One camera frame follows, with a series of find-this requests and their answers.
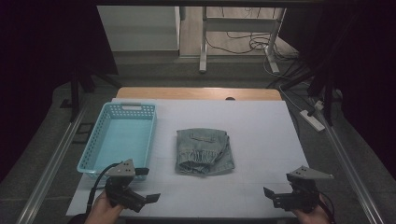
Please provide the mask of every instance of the white wall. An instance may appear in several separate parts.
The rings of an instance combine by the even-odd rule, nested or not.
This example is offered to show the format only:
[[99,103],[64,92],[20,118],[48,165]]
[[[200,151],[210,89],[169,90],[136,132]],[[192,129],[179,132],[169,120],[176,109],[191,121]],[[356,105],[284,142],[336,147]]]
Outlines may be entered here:
[[178,50],[178,7],[99,6],[112,51]]

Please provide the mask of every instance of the metal frame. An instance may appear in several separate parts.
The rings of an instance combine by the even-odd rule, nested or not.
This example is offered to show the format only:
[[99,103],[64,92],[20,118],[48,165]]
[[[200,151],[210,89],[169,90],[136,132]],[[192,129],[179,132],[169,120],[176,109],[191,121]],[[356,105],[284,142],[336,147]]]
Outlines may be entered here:
[[70,122],[69,126],[67,127],[67,130],[64,133],[64,137],[55,149],[52,157],[49,159],[49,162],[47,163],[43,174],[35,185],[35,189],[33,190],[32,194],[29,197],[29,200],[21,211],[17,223],[33,223],[33,221],[35,220],[35,216],[37,215],[38,210],[44,201],[44,198],[50,188],[52,180],[58,172],[58,169],[64,159],[64,155],[66,154],[66,151],[73,140],[74,134],[78,129],[78,125],[81,123],[81,120],[84,117],[85,112],[87,111],[87,104],[89,100],[89,97],[83,100],[83,106],[77,114],[74,122]]
[[274,44],[279,33],[280,25],[282,24],[285,15],[285,8],[281,8],[276,19],[235,19],[222,17],[207,17],[206,7],[202,7],[202,42],[201,42],[201,56],[199,62],[200,73],[206,72],[206,33],[207,32],[256,32],[256,33],[270,33],[270,40],[268,47],[265,48],[265,55],[267,61],[271,66],[272,73],[279,74],[274,58]]
[[361,177],[355,169],[352,161],[347,155],[347,151],[345,150],[341,140],[339,139],[337,132],[335,129],[327,122],[325,117],[318,111],[318,118],[324,124],[326,128],[326,134],[329,137],[329,140],[332,143],[332,148],[334,149],[335,155],[340,161],[343,170],[346,172],[346,177],[349,180],[350,185],[355,190],[358,195],[359,201],[361,203],[361,207],[364,210],[364,213],[368,217],[370,223],[373,224],[383,224],[384,220],[379,213],[379,210],[373,200],[369,190],[364,185]]

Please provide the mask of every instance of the metal rail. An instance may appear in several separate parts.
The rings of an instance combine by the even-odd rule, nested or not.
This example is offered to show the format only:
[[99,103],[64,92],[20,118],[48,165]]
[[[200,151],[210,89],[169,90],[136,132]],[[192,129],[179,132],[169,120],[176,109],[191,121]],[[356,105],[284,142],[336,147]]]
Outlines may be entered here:
[[87,111],[87,104],[90,101],[90,97],[87,96],[82,101],[82,108],[77,114],[74,122],[71,122],[64,133],[61,142],[55,149],[52,154],[47,166],[35,185],[35,189],[30,195],[29,200],[21,211],[20,217],[17,220],[17,223],[33,223],[35,216],[37,215],[38,209],[44,201],[44,198],[50,188],[53,178],[55,177],[58,169],[64,159],[64,155],[66,154],[67,149],[69,148],[73,136],[78,129],[78,125],[81,123],[82,118]]
[[345,150],[342,142],[338,138],[338,135],[335,129],[329,125],[324,116],[318,112],[318,118],[323,123],[326,128],[326,134],[332,142],[332,147],[334,149],[335,155],[338,157],[338,160],[341,163],[344,171],[346,172],[346,176],[349,180],[350,185],[355,190],[358,195],[359,201],[361,202],[361,206],[364,210],[364,213],[368,217],[370,223],[372,224],[382,224],[385,223],[382,219],[378,208],[370,195],[369,190],[365,187],[364,183],[361,181],[358,172],[356,171],[352,161],[347,155],[347,151]]

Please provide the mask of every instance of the wire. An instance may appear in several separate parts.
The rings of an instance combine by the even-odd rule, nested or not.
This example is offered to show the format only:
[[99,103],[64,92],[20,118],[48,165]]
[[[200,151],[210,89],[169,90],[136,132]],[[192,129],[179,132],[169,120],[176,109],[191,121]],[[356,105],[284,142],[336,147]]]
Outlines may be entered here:
[[323,193],[322,191],[318,191],[318,193],[323,195],[327,199],[327,201],[329,201],[330,205],[332,206],[332,215],[334,216],[335,215],[334,204],[332,203],[332,200],[330,199],[330,197],[327,194]]
[[93,199],[95,198],[95,192],[96,192],[96,190],[97,190],[97,187],[98,187],[98,184],[99,184],[100,179],[102,178],[102,176],[103,176],[110,168],[113,168],[113,167],[117,166],[118,164],[119,164],[119,163],[113,163],[113,164],[107,166],[107,167],[105,168],[105,170],[103,170],[102,173],[99,174],[98,178],[97,178],[96,181],[95,181],[95,184],[94,184],[93,187],[91,188],[90,197],[88,198],[88,201],[87,201],[87,209],[86,209],[86,211],[85,211],[85,214],[86,214],[86,215],[88,215],[88,214],[91,212],[92,204],[93,204]]
[[257,13],[257,17],[256,18],[259,18],[259,16],[260,16],[260,12],[262,11],[262,8],[261,7],[259,7],[259,12]]
[[294,51],[293,54],[291,54],[293,55],[291,57],[282,55],[279,50],[277,50],[277,44],[274,44],[274,53],[274,56],[281,61],[296,60],[300,57],[300,53],[298,51]]
[[275,17],[276,7],[274,7],[273,18]]
[[245,18],[247,18],[248,16],[253,15],[253,8],[252,7],[245,7],[245,11],[248,12],[248,14],[245,16]]
[[[273,76],[273,77],[278,77],[278,79],[274,80],[273,82],[271,82],[270,84],[267,85],[266,89],[269,89],[272,85],[275,85],[279,80],[281,80],[282,78],[284,79],[289,79],[290,77],[286,76],[286,74],[288,73],[288,71],[290,70],[290,68],[293,66],[293,64],[291,66],[289,66],[288,70],[285,72],[285,75],[278,75],[275,73],[272,73],[270,71],[268,71],[268,69],[265,67],[265,61],[267,60],[267,57],[264,57],[264,63],[263,63],[263,67],[265,72],[267,72],[269,75]],[[306,86],[309,86],[308,83],[306,82],[301,82],[301,84],[304,84]]]
[[282,90],[282,85],[279,86],[279,90],[285,95],[285,97],[291,102],[292,105],[294,105],[297,109],[299,109],[300,111],[303,111],[299,106],[297,106],[297,104],[295,104],[290,98],[289,96],[283,92]]
[[330,211],[329,207],[321,200],[319,200],[318,205],[323,209],[323,211],[326,213],[327,217],[330,220],[331,224],[335,224],[334,216],[332,215],[332,212]]
[[235,51],[231,51],[231,50],[228,50],[228,49],[215,47],[215,46],[213,46],[213,45],[211,45],[211,44],[209,43],[209,41],[207,40],[207,38],[206,38],[206,43],[207,43],[207,45],[209,45],[209,46],[212,47],[213,49],[221,49],[221,50],[224,50],[224,51],[233,53],[233,54],[245,54],[245,53],[249,53],[249,52],[255,50],[255,49],[250,49],[250,50],[247,50],[247,51],[235,52]]
[[298,96],[298,97],[300,97],[307,105],[309,105],[312,109],[314,109],[315,110],[315,108],[311,105],[311,104],[309,104],[309,102],[307,101],[307,100],[305,100],[304,99],[304,97],[303,96],[301,96],[301,95],[299,95],[299,94],[297,94],[295,91],[291,91],[291,90],[289,90],[289,92],[291,92],[291,93],[293,93],[294,95],[296,95],[296,96]]
[[270,34],[270,33],[260,33],[260,34],[256,34],[256,35],[250,34],[250,35],[230,36],[228,34],[229,32],[226,32],[226,33],[227,33],[227,36],[230,37],[231,39],[239,39],[239,38],[252,37],[252,36],[256,36],[256,35],[269,35]]
[[268,46],[268,41],[257,41],[257,39],[267,39],[265,37],[251,37],[249,40],[249,45],[251,49],[259,49],[259,50],[265,50],[265,47]]
[[302,70],[304,70],[305,68],[306,68],[306,64],[301,63],[296,69],[294,69],[293,71],[291,71],[291,72],[288,74],[288,72],[289,72],[289,70],[290,70],[290,68],[289,68],[288,71],[287,71],[282,77],[280,77],[280,78],[278,78],[277,80],[275,80],[275,81],[273,81],[272,83],[270,83],[270,84],[267,86],[267,89],[268,89],[270,86],[275,86],[275,84],[276,84],[277,82],[279,82],[282,78],[289,79],[290,77],[293,77],[293,76],[298,75],[298,74],[299,74]]

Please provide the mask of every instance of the gray towel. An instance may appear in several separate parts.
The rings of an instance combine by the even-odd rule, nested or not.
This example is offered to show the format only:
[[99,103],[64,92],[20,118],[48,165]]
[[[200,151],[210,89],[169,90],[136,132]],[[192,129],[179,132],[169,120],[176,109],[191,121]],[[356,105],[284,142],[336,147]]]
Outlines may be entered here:
[[182,173],[214,174],[235,167],[230,137],[215,129],[177,131],[177,164]]

